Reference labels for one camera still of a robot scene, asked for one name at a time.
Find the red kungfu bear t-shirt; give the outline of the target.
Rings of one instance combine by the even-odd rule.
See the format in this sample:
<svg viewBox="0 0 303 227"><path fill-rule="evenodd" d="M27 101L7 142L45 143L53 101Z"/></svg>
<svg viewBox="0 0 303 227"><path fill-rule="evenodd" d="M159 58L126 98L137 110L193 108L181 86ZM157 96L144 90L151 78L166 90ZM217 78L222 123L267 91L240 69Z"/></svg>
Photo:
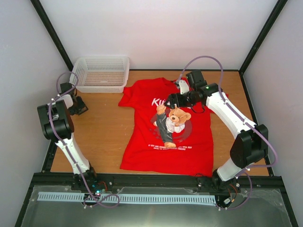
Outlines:
<svg viewBox="0 0 303 227"><path fill-rule="evenodd" d="M200 103L194 109L166 107L168 96L178 92L165 78L138 80L124 88L118 106L134 109L134 130L121 169L212 176L213 112Z"/></svg>

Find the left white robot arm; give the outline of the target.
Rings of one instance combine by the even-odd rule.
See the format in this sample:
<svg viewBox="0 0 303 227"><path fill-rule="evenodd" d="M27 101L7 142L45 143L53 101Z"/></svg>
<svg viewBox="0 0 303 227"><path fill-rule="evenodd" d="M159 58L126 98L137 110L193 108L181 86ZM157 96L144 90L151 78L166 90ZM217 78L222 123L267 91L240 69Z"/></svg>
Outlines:
<svg viewBox="0 0 303 227"><path fill-rule="evenodd" d="M74 137L72 115L80 115L88 110L81 97L74 93L75 86L71 83L60 85L61 93L52 103L37 107L43 135L51 140L69 161L74 179L87 190L98 186L98 178L90 162L82 154Z"/></svg>

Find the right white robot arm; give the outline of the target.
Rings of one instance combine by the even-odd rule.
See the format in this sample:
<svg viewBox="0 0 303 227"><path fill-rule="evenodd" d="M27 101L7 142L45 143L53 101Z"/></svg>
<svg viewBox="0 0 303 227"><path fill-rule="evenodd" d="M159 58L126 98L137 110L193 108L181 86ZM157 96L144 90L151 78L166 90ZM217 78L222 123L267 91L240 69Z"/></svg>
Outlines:
<svg viewBox="0 0 303 227"><path fill-rule="evenodd" d="M268 129L242 114L218 84L207 83L201 71L192 71L186 78L177 82L180 92L169 95L164 105L175 110L201 103L213 111L230 130L235 139L230 158L212 176L214 189L223 191L241 172L267 156Z"/></svg>

